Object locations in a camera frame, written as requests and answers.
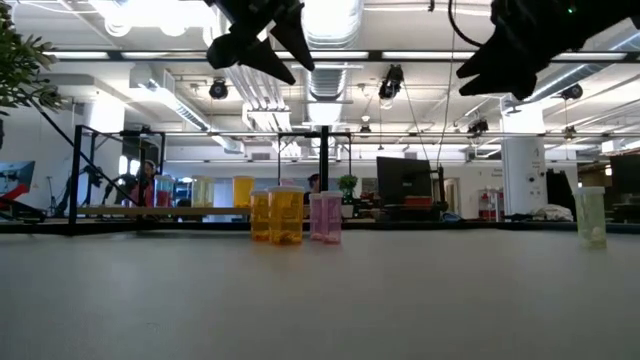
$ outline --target monitor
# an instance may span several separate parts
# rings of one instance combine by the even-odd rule
[[[0,162],[0,195],[18,188],[21,194],[29,192],[35,166],[35,161]]]
[[[428,160],[378,157],[378,194],[384,205],[404,204],[407,196],[433,196]]]
[[[640,155],[612,156],[611,182],[618,194],[640,193]]]

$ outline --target green leaves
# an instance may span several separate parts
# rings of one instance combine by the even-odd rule
[[[338,179],[338,188],[342,191],[353,191],[358,184],[358,177],[354,175],[343,175]]]
[[[52,49],[53,44],[43,42],[42,37],[24,39],[16,33],[11,7],[0,0],[0,108],[30,106],[31,101],[37,101],[51,110],[60,109],[62,98],[57,87],[40,77],[42,68],[51,70],[57,62],[55,56],[46,54]]]

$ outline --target ceiling light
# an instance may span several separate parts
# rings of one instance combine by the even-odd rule
[[[202,136],[207,136],[207,133],[179,131],[179,132],[168,132],[168,133],[165,133],[165,135],[167,137],[202,137]]]
[[[152,59],[169,55],[167,52],[151,52],[151,51],[127,51],[122,53],[125,59]]]
[[[382,58],[385,60],[468,60],[473,56],[473,51],[385,51]]]
[[[45,51],[45,55],[53,55],[63,59],[108,59],[109,54],[104,51]]]
[[[233,137],[276,137],[278,136],[277,132],[220,132],[214,133],[220,134],[224,136],[233,136]]]
[[[553,60],[580,60],[585,62],[593,61],[616,61],[622,60],[627,56],[623,52],[576,52],[563,53],[553,58]]]
[[[276,55],[280,59],[293,59],[288,51],[276,51]],[[331,60],[331,59],[367,59],[369,52],[367,51],[312,51],[311,57],[315,60]]]
[[[312,51],[314,59],[366,59],[369,57],[367,51]]]
[[[174,164],[197,164],[203,163],[204,160],[165,160],[165,163],[174,163]]]

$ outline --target clear plastic cup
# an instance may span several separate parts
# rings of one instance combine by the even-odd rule
[[[175,181],[170,176],[156,175],[153,187],[153,206],[171,207],[173,202],[173,184]]]
[[[251,240],[269,241],[269,193],[251,192]]]
[[[323,191],[322,225],[324,227],[325,244],[342,242],[342,192]]]
[[[576,199],[578,234],[589,249],[607,247],[607,233],[604,213],[604,188],[583,187],[573,192]]]
[[[251,192],[256,179],[251,176],[235,176],[233,178],[233,206],[248,208],[251,206]]]
[[[269,241],[276,245],[302,243],[304,188],[276,186],[269,189]]]
[[[191,178],[191,207],[213,207],[213,179],[208,176]]]
[[[324,241],[322,194],[309,194],[309,233],[311,241]]]

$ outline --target desk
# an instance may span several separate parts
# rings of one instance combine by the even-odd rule
[[[0,359],[640,353],[637,235],[598,252],[573,232],[342,236],[287,248],[248,232],[0,235]]]

